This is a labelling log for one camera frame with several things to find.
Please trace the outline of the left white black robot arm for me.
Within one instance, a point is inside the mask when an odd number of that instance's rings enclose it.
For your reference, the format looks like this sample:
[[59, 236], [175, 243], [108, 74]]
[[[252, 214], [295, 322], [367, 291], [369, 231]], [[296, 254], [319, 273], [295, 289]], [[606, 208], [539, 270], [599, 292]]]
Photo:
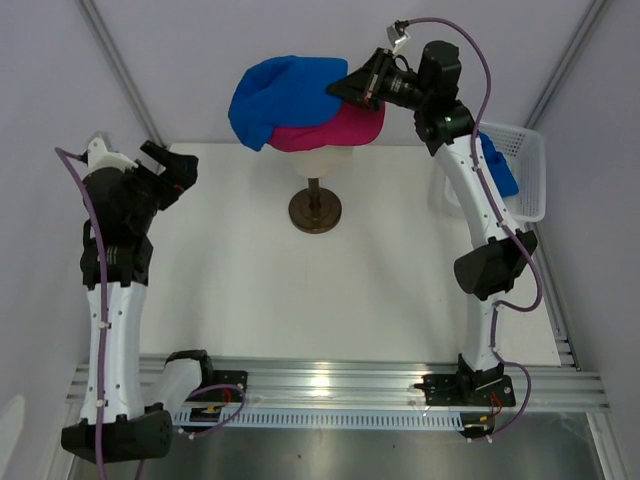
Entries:
[[80, 268], [91, 335], [79, 421], [63, 429], [61, 445], [96, 465], [166, 456], [182, 404], [189, 397], [205, 400], [216, 388], [204, 350], [170, 354], [150, 389], [141, 385], [140, 324], [153, 254], [148, 231], [158, 212], [195, 185], [198, 159], [151, 141], [140, 149], [161, 172], [113, 150], [98, 133], [77, 157], [88, 168], [86, 176], [72, 176], [89, 215]]

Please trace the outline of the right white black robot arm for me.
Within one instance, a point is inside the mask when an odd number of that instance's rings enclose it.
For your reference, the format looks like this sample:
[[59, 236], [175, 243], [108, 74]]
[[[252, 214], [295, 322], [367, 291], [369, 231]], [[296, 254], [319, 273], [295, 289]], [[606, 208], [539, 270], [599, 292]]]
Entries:
[[483, 157], [477, 124], [458, 98], [462, 66], [451, 43], [433, 41], [417, 70], [400, 69], [379, 48], [359, 69], [327, 88], [330, 95], [368, 110], [382, 103], [414, 114], [415, 130], [453, 187], [469, 229], [471, 250], [454, 262], [454, 276], [467, 295], [467, 330], [457, 370], [428, 375], [420, 384], [430, 405], [481, 405], [501, 396], [515, 401], [504, 362], [497, 358], [494, 308], [522, 274], [538, 241], [519, 228], [504, 205]]

